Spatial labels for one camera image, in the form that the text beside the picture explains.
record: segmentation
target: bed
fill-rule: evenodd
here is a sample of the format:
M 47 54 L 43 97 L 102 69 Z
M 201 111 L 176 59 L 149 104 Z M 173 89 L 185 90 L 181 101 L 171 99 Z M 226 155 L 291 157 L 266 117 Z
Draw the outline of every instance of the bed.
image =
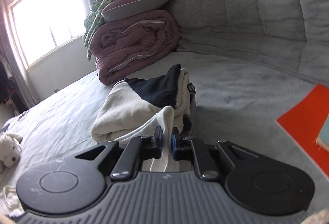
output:
M 180 63 L 196 88 L 193 136 L 207 143 L 226 139 L 303 169 L 315 182 L 312 213 L 329 205 L 329 181 L 275 120 L 316 83 L 329 84 L 329 18 L 309 9 L 322 1 L 328 15 L 329 0 L 283 1 L 172 0 L 167 9 L 182 31 L 177 52 L 129 77 L 159 76 Z M 24 136 L 23 151 L 18 165 L 0 176 L 0 187 L 15 186 L 31 167 L 95 145 L 90 128 L 110 90 L 93 72 L 20 121 L 11 119 L 10 130 Z M 6 213 L 3 196 L 0 208 Z

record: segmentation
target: red card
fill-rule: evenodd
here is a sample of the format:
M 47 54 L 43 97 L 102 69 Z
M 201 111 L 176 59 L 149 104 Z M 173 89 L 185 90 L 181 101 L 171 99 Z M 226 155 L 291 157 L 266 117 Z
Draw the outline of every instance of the red card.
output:
M 329 89 L 317 85 L 299 104 L 277 119 L 329 177 L 329 152 L 316 144 L 329 114 Z

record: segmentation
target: window sill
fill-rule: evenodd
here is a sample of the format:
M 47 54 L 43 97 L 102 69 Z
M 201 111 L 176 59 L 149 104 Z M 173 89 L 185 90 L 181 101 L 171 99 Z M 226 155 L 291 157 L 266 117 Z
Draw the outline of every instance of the window sill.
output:
M 48 53 L 44 54 L 42 57 L 40 57 L 35 62 L 33 62 L 32 64 L 29 65 L 29 67 L 26 70 L 27 73 L 29 71 L 33 70 L 35 67 L 38 67 L 40 64 L 46 62 L 50 55 L 56 54 L 56 52 L 57 52 L 57 54 L 60 53 L 64 48 L 69 47 L 70 45 L 76 43 L 78 40 L 82 41 L 82 36 L 83 36 L 83 34 L 80 34 L 80 35 L 78 35 L 76 37 L 72 37 L 67 42 L 59 45 L 58 48 L 55 48 L 55 49 L 49 51 Z

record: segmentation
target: window frame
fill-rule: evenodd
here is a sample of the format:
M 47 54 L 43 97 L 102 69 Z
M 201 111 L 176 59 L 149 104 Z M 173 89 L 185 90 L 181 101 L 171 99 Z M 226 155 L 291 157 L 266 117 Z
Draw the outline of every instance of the window frame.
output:
M 10 23 L 10 29 L 11 29 L 11 32 L 13 34 L 13 41 L 14 41 L 14 46 L 16 47 L 17 51 L 19 52 L 20 54 L 20 57 L 23 61 L 23 64 L 25 66 L 25 69 L 28 70 L 29 68 L 31 68 L 32 66 L 34 66 L 36 63 L 38 63 L 39 61 L 41 61 L 43 58 L 47 57 L 48 55 L 50 55 L 51 53 L 53 53 L 54 51 L 56 51 L 57 49 L 69 44 L 70 42 L 72 42 L 73 40 L 77 39 L 77 38 L 80 38 L 82 37 L 83 33 L 79 34 L 78 36 L 75 36 L 75 37 L 71 37 L 71 39 L 65 41 L 64 43 L 60 44 L 60 45 L 57 45 L 56 41 L 55 41 L 55 38 L 54 38 L 54 35 L 52 33 L 52 30 L 51 30 L 51 27 L 49 26 L 49 30 L 50 30 L 50 33 L 51 33 L 51 36 L 52 36 L 52 39 L 54 41 L 54 44 L 55 44 L 55 48 L 53 48 L 52 50 L 48 51 L 47 53 L 45 53 L 44 55 L 42 55 L 41 57 L 39 57 L 37 60 L 35 60 L 33 63 L 29 64 L 28 61 L 27 61 L 27 58 L 25 56 L 25 53 L 21 47 L 21 44 L 20 44 L 20 41 L 19 41 L 19 37 L 18 37 L 18 34 L 17 34 L 17 31 L 16 31 L 16 25 L 15 25 L 15 17 L 14 17 L 14 11 L 13 11 L 13 8 L 16 4 L 18 4 L 20 1 L 22 0 L 14 0 L 9 6 L 8 6 L 8 16 L 9 16 L 9 23 Z M 81 0 L 84 7 L 86 6 L 85 5 L 85 1 L 84 0 Z

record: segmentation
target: pink pillow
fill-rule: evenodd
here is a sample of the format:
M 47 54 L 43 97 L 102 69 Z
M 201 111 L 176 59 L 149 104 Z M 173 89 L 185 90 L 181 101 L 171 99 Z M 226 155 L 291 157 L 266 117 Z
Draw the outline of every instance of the pink pillow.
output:
M 136 14 L 156 10 L 169 0 L 115 0 L 107 5 L 102 16 L 105 22 L 116 21 Z

